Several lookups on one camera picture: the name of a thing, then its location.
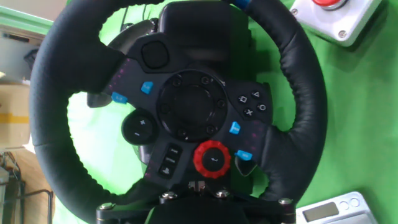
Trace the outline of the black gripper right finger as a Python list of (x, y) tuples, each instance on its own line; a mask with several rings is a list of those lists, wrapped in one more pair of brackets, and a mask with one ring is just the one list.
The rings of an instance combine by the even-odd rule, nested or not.
[(205, 223), (295, 223), (289, 198), (267, 201), (216, 182), (198, 183), (199, 215)]

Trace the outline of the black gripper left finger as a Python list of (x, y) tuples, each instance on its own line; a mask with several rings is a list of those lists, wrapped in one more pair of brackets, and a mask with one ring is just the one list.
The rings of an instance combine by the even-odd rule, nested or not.
[(144, 223), (154, 207), (192, 196), (197, 189), (197, 182), (177, 184), (171, 188), (150, 182), (137, 182), (119, 199), (97, 207), (96, 224)]

